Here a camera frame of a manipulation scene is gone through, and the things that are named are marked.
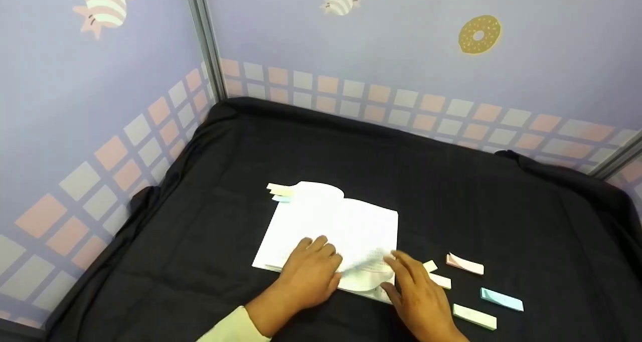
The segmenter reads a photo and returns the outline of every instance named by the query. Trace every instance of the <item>yellow sticky note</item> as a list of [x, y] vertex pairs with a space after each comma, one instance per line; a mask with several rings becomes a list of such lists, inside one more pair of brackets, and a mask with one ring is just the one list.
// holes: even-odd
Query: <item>yellow sticky note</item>
[[493, 317], [490, 314], [479, 312], [479, 310], [474, 310], [471, 308], [464, 307], [462, 305], [453, 304], [452, 305], [452, 315], [456, 315], [461, 319], [465, 319], [468, 322], [477, 324], [489, 330], [497, 329], [497, 317]]

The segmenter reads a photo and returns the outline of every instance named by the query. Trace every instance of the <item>finger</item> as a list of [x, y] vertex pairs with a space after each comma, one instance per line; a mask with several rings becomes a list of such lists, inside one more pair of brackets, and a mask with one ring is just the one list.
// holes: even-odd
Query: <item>finger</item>
[[292, 253], [304, 251], [310, 244], [312, 244], [312, 238], [305, 237], [296, 245]]
[[330, 256], [334, 255], [336, 252], [337, 252], [337, 249], [335, 248], [335, 246], [328, 243], [325, 246], [323, 246], [323, 248], [321, 248], [321, 251], [319, 253], [321, 253], [321, 255], [323, 255], [324, 257], [330, 258]]
[[332, 257], [330, 257], [330, 268], [332, 269], [332, 271], [337, 271], [337, 269], [339, 269], [339, 266], [341, 265], [341, 262], [343, 261], [344, 258], [338, 253], [335, 253]]
[[314, 240], [314, 242], [312, 242], [312, 244], [310, 244], [309, 247], [307, 247], [307, 250], [309, 250], [311, 252], [319, 251], [319, 250], [321, 250], [321, 248], [323, 248], [323, 246], [326, 245], [326, 243], [328, 243], [328, 238], [325, 235], [321, 235], [321, 236], [317, 237]]
[[330, 279], [330, 283], [328, 283], [328, 297], [330, 297], [331, 294], [333, 294], [337, 288], [339, 288], [339, 281], [341, 280], [341, 273], [335, 273], [332, 275], [332, 279]]
[[415, 282], [429, 279], [426, 268], [424, 268], [424, 265], [421, 264], [419, 260], [415, 260], [403, 251], [392, 251], [392, 255], [394, 255], [394, 257], [397, 258], [397, 260], [399, 260], [406, 269], [408, 269], [408, 272], [410, 272], [410, 275]]
[[395, 310], [397, 310], [397, 314], [401, 314], [401, 294], [399, 294], [399, 291], [397, 291], [392, 283], [388, 282], [381, 283], [381, 288], [386, 291], [388, 299], [390, 299], [392, 305], [395, 307]]
[[401, 289], [409, 288], [414, 284], [412, 277], [410, 276], [410, 272], [408, 272], [406, 266], [401, 264], [399, 260], [386, 256], [383, 257], [383, 261], [386, 262], [388, 266], [390, 266], [390, 268], [392, 268], [392, 271], [394, 271], [395, 277], [397, 277]]

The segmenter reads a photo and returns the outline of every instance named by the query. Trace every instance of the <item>sticky note tab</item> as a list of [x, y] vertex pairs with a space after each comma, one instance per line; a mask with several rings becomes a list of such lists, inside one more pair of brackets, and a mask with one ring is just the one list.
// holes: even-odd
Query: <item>sticky note tab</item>
[[479, 312], [478, 310], [466, 308], [464, 306], [453, 304], [452, 315], [456, 315], [461, 319], [472, 322], [489, 330], [497, 329], [497, 317], [490, 314]]
[[450, 280], [450, 278], [446, 278], [446, 277], [440, 276], [438, 274], [433, 274], [433, 273], [429, 273], [428, 276], [430, 277], [430, 279], [433, 282], [437, 283], [443, 289], [451, 289], [451, 280]]
[[470, 262], [470, 260], [459, 258], [452, 253], [449, 253], [448, 255], [445, 256], [445, 262], [449, 266], [458, 267], [468, 272], [476, 273], [479, 275], [484, 274], [483, 264]]
[[272, 197], [272, 200], [275, 200], [275, 201], [277, 201], [277, 202], [279, 202], [279, 203], [289, 203], [289, 202], [291, 202], [291, 201], [292, 201], [292, 199], [291, 199], [291, 198], [288, 198], [288, 197], [282, 197], [282, 196], [273, 196], [273, 197]]
[[276, 196], [282, 196], [282, 197], [291, 197], [294, 195], [294, 191], [290, 188], [287, 189], [272, 189], [270, 190], [270, 194], [274, 194]]
[[524, 304], [519, 299], [507, 296], [506, 294], [501, 294], [499, 292], [491, 291], [490, 289], [482, 288], [480, 290], [481, 298], [502, 305], [507, 308], [514, 310], [524, 310]]
[[426, 268], [426, 271], [430, 273], [437, 270], [437, 265], [435, 264], [434, 260], [429, 260], [424, 263], [424, 268]]

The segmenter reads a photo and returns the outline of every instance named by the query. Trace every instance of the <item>black tablecloth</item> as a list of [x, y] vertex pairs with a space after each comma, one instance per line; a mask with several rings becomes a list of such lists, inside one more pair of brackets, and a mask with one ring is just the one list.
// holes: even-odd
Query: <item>black tablecloth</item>
[[[435, 260], [451, 303], [498, 318], [477, 340], [642, 340], [642, 232], [630, 199], [581, 173], [253, 98], [217, 104], [160, 187], [46, 324], [47, 340], [194, 341], [277, 274], [251, 267], [276, 208], [265, 187], [335, 185], [399, 212], [398, 248]], [[485, 265], [445, 264], [452, 252]], [[522, 299], [515, 312], [486, 287]], [[387, 304], [346, 292], [274, 340], [411, 340]]]

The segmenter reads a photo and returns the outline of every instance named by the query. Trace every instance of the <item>right hand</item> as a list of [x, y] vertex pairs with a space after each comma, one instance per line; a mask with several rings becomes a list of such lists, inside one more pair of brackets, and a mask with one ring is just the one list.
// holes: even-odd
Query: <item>right hand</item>
[[423, 264], [403, 251], [392, 251], [392, 255], [395, 258], [383, 260], [395, 272], [401, 294], [391, 283], [381, 283], [381, 287], [410, 332], [421, 342], [468, 341], [452, 321], [445, 292], [429, 278]]

